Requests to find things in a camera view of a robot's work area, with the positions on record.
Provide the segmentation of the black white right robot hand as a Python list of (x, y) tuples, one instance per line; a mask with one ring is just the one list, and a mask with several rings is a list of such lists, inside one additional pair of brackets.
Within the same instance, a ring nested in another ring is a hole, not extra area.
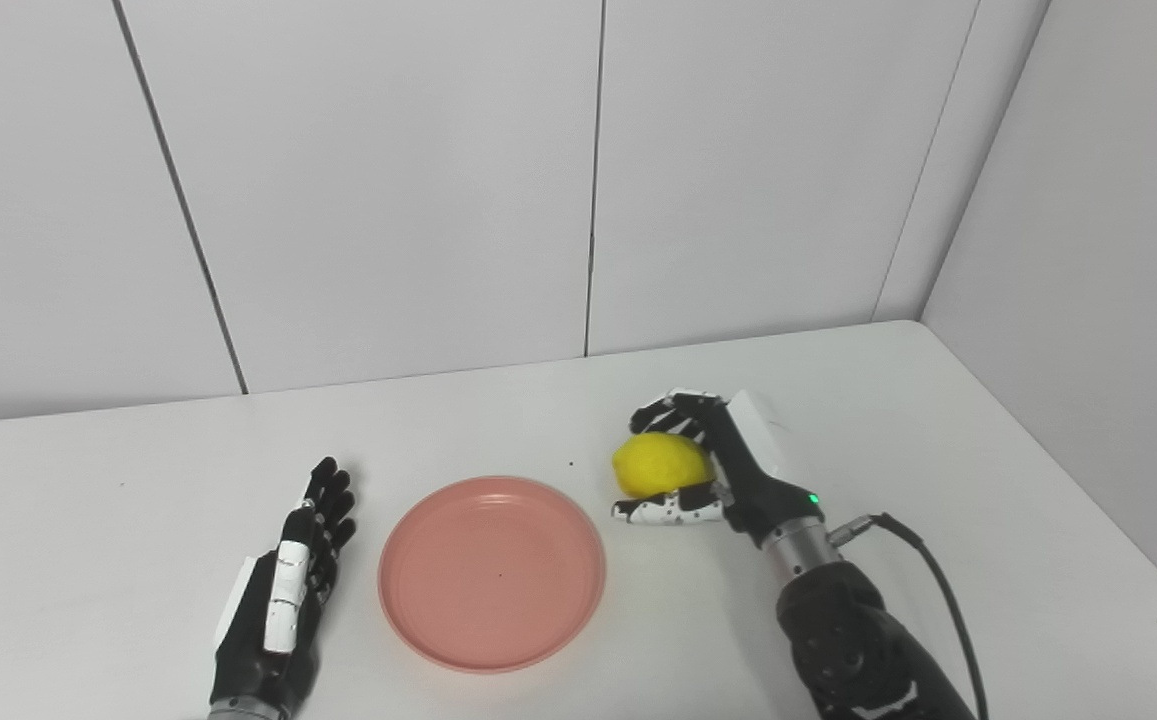
[(611, 507), (616, 520), (643, 527), (725, 520), (735, 532), (746, 532), (762, 548), (787, 521), (824, 519), (819, 497), (797, 484), (799, 473), (784, 448), (782, 424), (747, 389), (730, 398), (673, 389), (638, 407), (629, 429), (633, 439), (654, 432), (688, 439), (703, 451), (715, 477), (616, 501)]

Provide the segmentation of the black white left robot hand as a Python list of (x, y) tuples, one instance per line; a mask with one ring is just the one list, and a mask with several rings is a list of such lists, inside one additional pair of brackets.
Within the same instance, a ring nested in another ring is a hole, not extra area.
[(310, 471), (277, 546), (239, 571), (214, 648), (211, 719), (294, 719), (319, 670), (316, 638), (340, 553), (358, 532), (351, 473), (336, 457)]

